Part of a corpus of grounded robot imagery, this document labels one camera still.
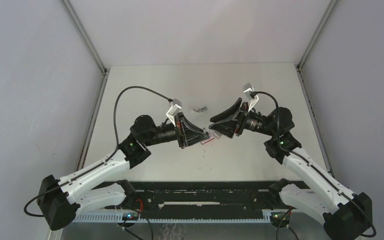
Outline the red white staple box sleeve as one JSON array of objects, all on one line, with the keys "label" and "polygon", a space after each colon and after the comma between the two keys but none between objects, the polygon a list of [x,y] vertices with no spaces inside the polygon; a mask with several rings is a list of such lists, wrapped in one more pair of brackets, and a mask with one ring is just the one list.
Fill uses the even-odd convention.
[{"label": "red white staple box sleeve", "polygon": [[213,140],[214,140],[213,138],[210,138],[210,139],[202,140],[200,143],[201,143],[202,145],[205,145],[205,144],[207,144],[207,143],[209,143],[209,142],[211,142],[211,141],[213,141]]}]

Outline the pink stapler top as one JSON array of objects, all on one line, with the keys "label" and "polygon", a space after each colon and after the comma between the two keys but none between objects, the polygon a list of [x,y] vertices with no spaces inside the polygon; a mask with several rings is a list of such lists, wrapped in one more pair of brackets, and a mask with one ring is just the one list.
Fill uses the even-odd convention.
[{"label": "pink stapler top", "polygon": [[210,139],[214,138],[214,135],[212,134],[212,132],[210,130],[206,129],[205,127],[203,128],[203,130],[205,131],[205,133],[208,135],[208,137]]}]

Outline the staple box tray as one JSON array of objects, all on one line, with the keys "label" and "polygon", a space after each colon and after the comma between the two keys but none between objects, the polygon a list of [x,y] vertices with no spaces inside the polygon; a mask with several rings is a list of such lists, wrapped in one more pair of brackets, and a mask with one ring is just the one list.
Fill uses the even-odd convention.
[{"label": "staple box tray", "polygon": [[218,131],[214,131],[213,132],[214,136],[217,138],[217,139],[220,139],[222,137],[222,134],[219,133]]}]

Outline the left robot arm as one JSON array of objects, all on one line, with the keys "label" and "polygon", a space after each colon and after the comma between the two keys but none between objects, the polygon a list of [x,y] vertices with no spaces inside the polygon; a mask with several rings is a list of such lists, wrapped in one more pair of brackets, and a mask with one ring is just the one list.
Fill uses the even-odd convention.
[{"label": "left robot arm", "polygon": [[138,116],[129,135],[115,151],[81,170],[55,178],[45,177],[36,203],[52,231],[69,225],[78,215],[106,206],[133,207],[137,196],[127,180],[98,187],[109,178],[131,170],[145,161],[149,146],[176,141],[181,149],[210,138],[204,128],[192,124],[182,112],[169,124],[157,126],[149,115]]}]

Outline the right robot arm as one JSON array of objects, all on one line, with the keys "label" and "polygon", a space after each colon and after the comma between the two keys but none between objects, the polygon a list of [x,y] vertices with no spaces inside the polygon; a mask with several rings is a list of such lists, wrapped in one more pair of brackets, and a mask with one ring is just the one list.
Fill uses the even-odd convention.
[{"label": "right robot arm", "polygon": [[295,126],[288,108],[276,106],[269,115],[255,112],[238,98],[227,110],[210,118],[209,128],[228,138],[244,130],[270,136],[264,143],[268,155],[292,171],[310,188],[302,190],[287,179],[271,186],[269,203],[275,208],[287,205],[319,222],[332,240],[363,237],[373,226],[371,198],[354,193],[321,168],[293,137]]}]

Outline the white stapler base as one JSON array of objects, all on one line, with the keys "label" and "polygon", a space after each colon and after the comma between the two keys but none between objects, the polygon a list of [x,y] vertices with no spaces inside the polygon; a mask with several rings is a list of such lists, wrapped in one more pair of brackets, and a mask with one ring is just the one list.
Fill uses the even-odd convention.
[{"label": "white stapler base", "polygon": [[195,108],[192,108],[191,111],[193,113],[203,114],[208,111],[208,107],[207,106],[195,107]]}]

